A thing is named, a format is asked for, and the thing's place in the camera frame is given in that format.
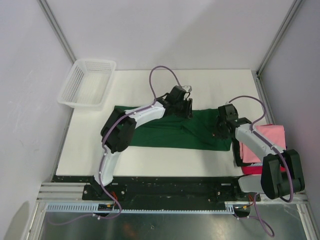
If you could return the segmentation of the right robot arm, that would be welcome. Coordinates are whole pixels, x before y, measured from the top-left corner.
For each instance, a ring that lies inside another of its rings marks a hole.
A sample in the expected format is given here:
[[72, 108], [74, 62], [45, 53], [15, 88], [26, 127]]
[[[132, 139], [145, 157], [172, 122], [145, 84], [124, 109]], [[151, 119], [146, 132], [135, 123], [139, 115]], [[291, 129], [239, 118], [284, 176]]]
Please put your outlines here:
[[299, 153], [273, 143], [257, 131], [247, 118], [218, 116], [215, 135], [243, 143], [258, 157], [262, 162], [260, 185], [269, 199], [280, 198], [290, 203], [295, 193], [305, 189]]

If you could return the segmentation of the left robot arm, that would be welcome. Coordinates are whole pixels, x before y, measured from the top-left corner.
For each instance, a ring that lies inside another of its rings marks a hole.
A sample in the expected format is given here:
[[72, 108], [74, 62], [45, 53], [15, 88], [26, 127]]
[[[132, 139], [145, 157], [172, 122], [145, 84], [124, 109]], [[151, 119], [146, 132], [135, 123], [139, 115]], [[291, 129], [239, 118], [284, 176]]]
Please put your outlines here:
[[119, 156], [132, 142], [138, 127], [171, 115], [186, 119], [192, 118], [192, 107], [192, 98], [176, 103], [158, 98], [152, 104], [133, 109], [114, 108], [100, 132], [103, 154], [98, 171], [94, 175], [97, 184], [93, 188], [93, 194], [100, 200], [105, 200], [110, 196], [111, 188], [108, 185], [113, 181]]

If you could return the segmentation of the green t shirt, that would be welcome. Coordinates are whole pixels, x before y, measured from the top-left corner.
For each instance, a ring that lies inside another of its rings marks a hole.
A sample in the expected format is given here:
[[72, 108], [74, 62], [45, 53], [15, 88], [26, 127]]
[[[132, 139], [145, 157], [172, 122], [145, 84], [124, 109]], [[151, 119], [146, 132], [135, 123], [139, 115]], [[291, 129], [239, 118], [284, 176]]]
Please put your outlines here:
[[192, 118], [165, 116], [139, 126], [130, 143], [133, 147], [229, 151], [232, 140], [215, 135], [219, 111], [193, 110]]

